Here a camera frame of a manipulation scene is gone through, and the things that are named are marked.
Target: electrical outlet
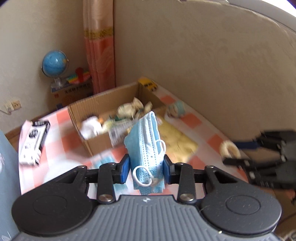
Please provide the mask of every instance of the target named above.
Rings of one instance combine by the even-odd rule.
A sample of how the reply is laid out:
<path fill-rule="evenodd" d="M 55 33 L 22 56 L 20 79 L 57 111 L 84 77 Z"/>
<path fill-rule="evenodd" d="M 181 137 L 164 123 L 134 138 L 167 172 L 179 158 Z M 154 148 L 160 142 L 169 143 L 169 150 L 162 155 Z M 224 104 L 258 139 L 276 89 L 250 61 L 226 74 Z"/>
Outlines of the electrical outlet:
<path fill-rule="evenodd" d="M 11 113 L 11 112 L 14 111 L 14 108 L 13 108 L 11 102 L 6 102 L 6 103 L 4 104 L 4 106 L 5 106 L 5 109 L 6 109 L 7 113 Z"/>
<path fill-rule="evenodd" d="M 14 110 L 18 110 L 20 108 L 22 108 L 22 105 L 20 103 L 20 100 L 15 100 L 11 102 L 11 105 L 13 107 Z"/>

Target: metal screw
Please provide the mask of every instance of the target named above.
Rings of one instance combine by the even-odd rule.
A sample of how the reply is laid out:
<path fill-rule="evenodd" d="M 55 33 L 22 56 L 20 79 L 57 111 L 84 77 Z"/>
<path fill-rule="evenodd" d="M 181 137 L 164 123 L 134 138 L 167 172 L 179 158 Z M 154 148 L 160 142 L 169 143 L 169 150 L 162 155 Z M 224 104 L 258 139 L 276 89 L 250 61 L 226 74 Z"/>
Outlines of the metal screw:
<path fill-rule="evenodd" d="M 113 197 L 110 194 L 102 194 L 99 196 L 99 200 L 101 202 L 111 202 L 113 200 Z"/>
<path fill-rule="evenodd" d="M 190 202 L 194 200 L 194 196 L 191 193 L 183 193 L 180 195 L 181 200 Z"/>
<path fill-rule="evenodd" d="M 249 167 L 249 166 L 250 166 L 250 163 L 249 163 L 249 161 L 248 161 L 248 160 L 244 160 L 244 163 L 245 163 L 245 165 L 246 165 L 247 167 Z"/>
<path fill-rule="evenodd" d="M 249 172 L 250 178 L 255 179 L 255 174 L 253 172 Z"/>

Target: wooden floor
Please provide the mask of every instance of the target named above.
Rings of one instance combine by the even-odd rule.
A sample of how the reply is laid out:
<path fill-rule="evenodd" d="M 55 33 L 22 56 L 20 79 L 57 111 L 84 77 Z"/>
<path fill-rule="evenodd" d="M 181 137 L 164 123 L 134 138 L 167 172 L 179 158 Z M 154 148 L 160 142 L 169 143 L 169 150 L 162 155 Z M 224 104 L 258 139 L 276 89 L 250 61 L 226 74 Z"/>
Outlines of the wooden floor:
<path fill-rule="evenodd" d="M 11 138 L 7 138 L 10 142 L 10 144 L 13 146 L 13 148 L 18 152 L 18 140 L 20 138 L 20 131 L 18 134 Z"/>
<path fill-rule="evenodd" d="M 54 111 L 50 111 L 50 112 L 47 112 L 43 115 L 40 115 L 40 116 L 37 116 L 35 117 L 34 119 L 32 119 L 32 121 L 37 121 L 39 120 L 40 118 L 52 113 Z M 18 141 L 19 141 L 19 138 L 20 138 L 20 131 L 21 131 L 22 127 L 19 126 L 15 129 L 13 129 L 12 131 L 8 132 L 5 134 L 6 138 L 8 139 L 8 141 L 10 142 L 10 144 L 13 146 L 13 148 L 18 152 Z"/>

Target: yellow toy car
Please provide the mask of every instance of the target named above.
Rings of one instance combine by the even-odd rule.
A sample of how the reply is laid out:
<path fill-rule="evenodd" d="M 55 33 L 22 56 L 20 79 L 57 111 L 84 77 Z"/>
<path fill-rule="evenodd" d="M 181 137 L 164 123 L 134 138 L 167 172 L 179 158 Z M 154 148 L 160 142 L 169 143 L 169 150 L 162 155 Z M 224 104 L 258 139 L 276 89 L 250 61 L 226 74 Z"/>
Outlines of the yellow toy car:
<path fill-rule="evenodd" d="M 157 89 L 157 84 L 146 77 L 141 77 L 138 82 L 145 86 L 149 91 L 155 91 Z"/>

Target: white ring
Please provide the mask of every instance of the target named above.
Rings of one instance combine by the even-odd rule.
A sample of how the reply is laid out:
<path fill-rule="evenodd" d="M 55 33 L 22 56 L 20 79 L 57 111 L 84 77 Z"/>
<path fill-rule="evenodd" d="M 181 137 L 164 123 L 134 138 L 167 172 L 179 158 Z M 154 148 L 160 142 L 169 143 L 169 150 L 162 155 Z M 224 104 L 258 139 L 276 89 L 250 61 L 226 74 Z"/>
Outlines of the white ring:
<path fill-rule="evenodd" d="M 148 184 L 145 184 L 145 183 L 140 182 L 139 179 L 137 178 L 136 170 L 139 169 L 139 168 L 144 168 L 144 169 L 148 172 L 148 174 L 149 174 L 149 176 L 150 176 L 150 180 L 149 180 L 149 183 L 148 183 Z M 145 166 L 137 166 L 137 167 L 135 167 L 134 170 L 133 170 L 133 174 L 132 174 L 132 176 L 133 176 L 134 181 L 135 181 L 139 186 L 141 186 L 141 187 L 149 187 L 152 183 L 154 183 L 154 177 L 153 177 L 152 173 L 151 173 L 151 172 L 149 171 L 149 169 L 148 169 L 147 167 L 145 167 Z"/>
<path fill-rule="evenodd" d="M 237 159 L 242 158 L 237 146 L 231 141 L 223 141 L 220 145 L 220 155 L 223 158 L 233 158 L 230 154 L 232 152 L 233 156 Z"/>
<path fill-rule="evenodd" d="M 159 140 L 157 140 L 157 141 L 155 141 L 155 142 L 160 142 L 160 143 L 162 143 L 163 144 L 163 152 L 164 152 L 164 154 L 165 154 L 165 152 L 166 152 L 166 145 L 165 145 L 165 142 L 163 141 L 163 140 L 161 140 L 161 139 L 159 139 Z"/>

